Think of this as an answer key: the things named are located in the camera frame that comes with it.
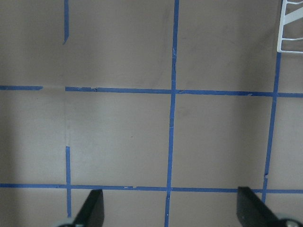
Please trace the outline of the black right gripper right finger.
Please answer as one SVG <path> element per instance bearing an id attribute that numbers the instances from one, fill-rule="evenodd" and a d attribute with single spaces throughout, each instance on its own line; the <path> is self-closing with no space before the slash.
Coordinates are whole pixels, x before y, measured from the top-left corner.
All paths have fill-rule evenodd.
<path id="1" fill-rule="evenodd" d="M 237 218 L 242 227 L 283 226 L 278 217 L 249 187 L 238 187 Z"/>

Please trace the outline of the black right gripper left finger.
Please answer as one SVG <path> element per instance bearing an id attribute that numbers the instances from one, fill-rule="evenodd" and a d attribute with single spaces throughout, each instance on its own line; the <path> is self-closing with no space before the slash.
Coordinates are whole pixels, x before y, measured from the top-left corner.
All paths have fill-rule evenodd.
<path id="1" fill-rule="evenodd" d="M 102 190 L 90 191 L 73 221 L 74 227 L 102 227 L 105 219 Z"/>

